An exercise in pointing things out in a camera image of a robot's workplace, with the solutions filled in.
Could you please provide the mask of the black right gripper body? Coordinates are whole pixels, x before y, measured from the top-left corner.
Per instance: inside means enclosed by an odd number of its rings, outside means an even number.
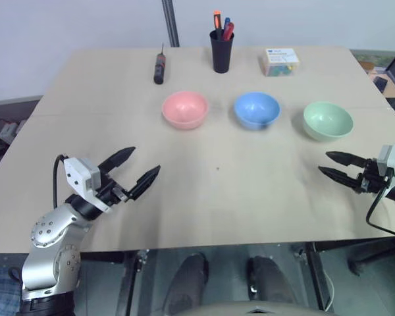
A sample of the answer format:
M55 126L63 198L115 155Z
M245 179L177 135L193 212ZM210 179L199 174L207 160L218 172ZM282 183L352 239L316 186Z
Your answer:
M363 172L357 175L357 186L354 191L361 193L375 193L382 189L386 183L385 177L379 174L377 162L374 159L367 159Z

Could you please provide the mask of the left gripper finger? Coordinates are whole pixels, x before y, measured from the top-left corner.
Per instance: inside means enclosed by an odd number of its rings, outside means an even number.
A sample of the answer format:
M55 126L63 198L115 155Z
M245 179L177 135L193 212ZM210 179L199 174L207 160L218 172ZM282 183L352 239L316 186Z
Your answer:
M104 162L98 165L98 169L100 171L100 175L109 174L114 168L121 166L124 162L128 160L131 154L134 152L136 148L126 147L118 150L116 153L112 154L108 157Z
M157 178L159 171L161 169L160 165L145 172L137 181L136 185L128 191L128 199L136 201L154 182Z

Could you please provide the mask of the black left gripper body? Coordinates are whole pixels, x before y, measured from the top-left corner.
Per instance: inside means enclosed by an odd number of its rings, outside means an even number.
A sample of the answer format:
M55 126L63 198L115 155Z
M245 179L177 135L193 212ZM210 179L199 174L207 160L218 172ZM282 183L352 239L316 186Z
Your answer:
M107 206L127 202L130 197L128 191L116 182L110 175L109 171L99 167L101 186L97 189L96 197Z

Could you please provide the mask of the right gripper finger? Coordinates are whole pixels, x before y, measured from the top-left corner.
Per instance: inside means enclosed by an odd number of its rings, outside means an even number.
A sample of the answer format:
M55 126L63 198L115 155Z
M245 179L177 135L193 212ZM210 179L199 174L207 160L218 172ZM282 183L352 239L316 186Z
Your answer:
M347 186L353 190L358 190L361 188L361 182L355 178L349 177L346 173L342 171L338 171L333 168L329 167L321 167L318 166L318 169L327 177L329 177L331 180Z
M366 159L357 155L353 155L351 153L345 153L341 151L328 151L326 152L326 155L334 162L344 166L355 165L357 167L365 167L367 164Z

